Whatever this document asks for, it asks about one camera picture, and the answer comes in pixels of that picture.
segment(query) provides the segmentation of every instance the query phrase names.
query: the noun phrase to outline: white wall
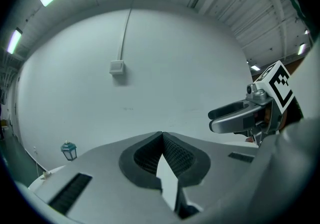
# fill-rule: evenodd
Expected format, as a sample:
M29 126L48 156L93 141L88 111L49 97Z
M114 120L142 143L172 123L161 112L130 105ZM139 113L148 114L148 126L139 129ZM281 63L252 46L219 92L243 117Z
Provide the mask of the white wall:
M181 6L135 1L123 46L126 75L116 79L109 66L117 58L127 13L110 11L70 25L24 64L20 133L26 150L33 154L35 146L46 169L66 164L60 152L65 140L81 155L153 131L245 139L209 130L208 112L243 99L252 82L231 31Z

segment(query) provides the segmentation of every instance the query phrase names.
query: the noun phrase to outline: white junction box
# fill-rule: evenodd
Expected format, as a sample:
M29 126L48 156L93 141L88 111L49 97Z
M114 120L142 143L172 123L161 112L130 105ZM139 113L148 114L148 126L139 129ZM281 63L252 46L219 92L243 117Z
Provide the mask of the white junction box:
M125 72L125 63L123 60L113 60L110 62L111 75L122 75Z

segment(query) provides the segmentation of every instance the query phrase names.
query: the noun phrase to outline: floor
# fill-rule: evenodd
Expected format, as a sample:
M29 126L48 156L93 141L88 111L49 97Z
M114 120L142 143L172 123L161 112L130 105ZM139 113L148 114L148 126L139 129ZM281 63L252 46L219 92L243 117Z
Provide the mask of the floor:
M38 178L37 169L39 175L42 175L43 171L12 135L11 129L6 130L4 136L5 140L0 141L1 156L4 157L12 178L29 187Z

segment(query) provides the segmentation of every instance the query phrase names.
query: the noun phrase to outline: white table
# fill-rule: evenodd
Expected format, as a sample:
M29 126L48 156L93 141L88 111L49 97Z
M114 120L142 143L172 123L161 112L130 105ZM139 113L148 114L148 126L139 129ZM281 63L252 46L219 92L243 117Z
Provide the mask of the white table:
M65 167L65 165L57 167L55 169L52 169L52 170L49 171L49 173L52 173L51 175L54 175L54 173L56 173L57 171L59 171L63 167ZM32 182L31 185L28 187L28 189L31 190L32 192L35 192L38 188L40 188L41 185L44 182L46 182L45 179L41 179L41 178L44 178L43 174L41 176L39 176L34 182Z

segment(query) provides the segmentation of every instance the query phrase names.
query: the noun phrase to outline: ceiling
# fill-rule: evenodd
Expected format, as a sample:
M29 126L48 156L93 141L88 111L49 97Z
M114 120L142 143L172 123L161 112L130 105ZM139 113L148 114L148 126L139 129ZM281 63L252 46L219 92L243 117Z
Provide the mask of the ceiling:
M79 13L113 0L54 0L44 7L40 0L17 0L0 32L1 86L10 81L8 72L17 73L32 53L35 44L58 23ZM268 66L279 59L288 62L297 56L301 43L310 48L306 26L297 18L289 0L161 0L194 8L201 15L215 17L233 31L249 65ZM7 53L16 27L22 37L15 53Z

